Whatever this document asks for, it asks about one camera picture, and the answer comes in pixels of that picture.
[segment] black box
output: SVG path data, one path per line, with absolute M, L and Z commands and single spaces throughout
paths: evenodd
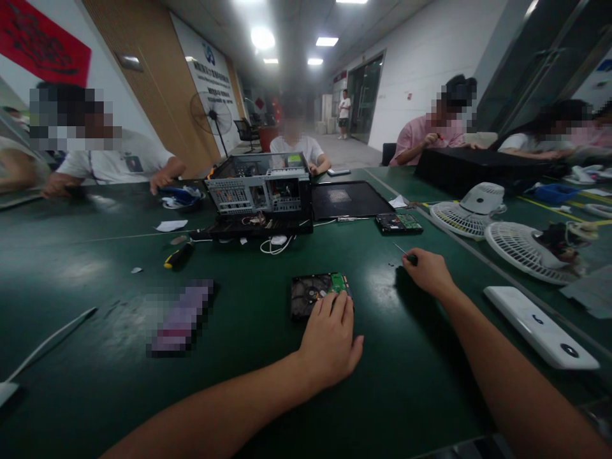
M 531 188 L 551 168 L 549 161 L 493 150 L 426 149 L 415 175 L 457 198 L 482 182 L 501 185 L 507 193 Z

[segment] electric fan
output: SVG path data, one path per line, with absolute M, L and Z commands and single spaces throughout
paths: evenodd
M 536 238 L 542 231 L 518 223 L 495 222 L 487 226 L 484 237 L 497 254 L 511 265 L 544 282 L 567 285 L 578 276 Z
M 433 205 L 429 213 L 436 225 L 472 239 L 485 237 L 485 228 L 493 223 L 491 215 L 506 211 L 504 187 L 483 182 L 472 188 L 459 203 Z
M 231 129 L 231 113 L 225 102 L 208 92 L 199 92 L 191 98 L 191 116 L 198 123 L 198 126 L 206 132 L 219 136 L 225 156 L 228 150 L 223 141 L 223 134 L 227 134 Z

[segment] white t-shirt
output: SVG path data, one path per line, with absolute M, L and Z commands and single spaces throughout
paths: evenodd
M 32 157 L 38 179 L 36 181 L 36 185 L 31 189 L 42 188 L 47 183 L 47 178 L 49 177 L 49 174 L 51 174 L 51 169 L 49 168 L 48 164 L 39 158 L 32 150 L 7 137 L 0 137 L 0 150 L 19 150 Z M 0 163 L 0 177 L 6 177 L 7 175 L 8 172 L 4 170 L 2 163 Z
M 270 153 L 304 153 L 304 158 L 309 163 L 318 166 L 319 156 L 323 154 L 319 142 L 312 137 L 303 135 L 293 147 L 289 146 L 283 137 L 277 137 L 270 142 Z
M 351 109 L 351 98 L 346 98 L 340 101 L 340 115 L 338 118 L 348 118 Z
M 99 185 L 148 182 L 172 157 L 160 143 L 123 129 L 120 150 L 70 151 L 57 171 Z
M 530 134 L 514 134 L 508 137 L 497 151 L 501 152 L 506 149 L 517 149 L 529 153 L 543 153 L 549 151 L 572 150 L 576 148 L 567 140 L 542 140 L 538 142 L 536 137 Z

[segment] glass door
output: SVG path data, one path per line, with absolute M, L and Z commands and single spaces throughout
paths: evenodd
M 363 143 L 368 143 L 370 140 L 378 86 L 381 81 L 382 59 L 383 57 L 379 56 L 349 73 L 347 88 L 353 104 L 349 132 L 352 137 Z

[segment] blue container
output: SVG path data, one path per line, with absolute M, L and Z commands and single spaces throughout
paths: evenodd
M 549 204 L 563 204 L 565 201 L 572 199 L 578 193 L 580 193 L 580 190 L 575 188 L 570 188 L 565 185 L 552 184 L 537 188 L 534 196 L 540 201 L 544 201 Z

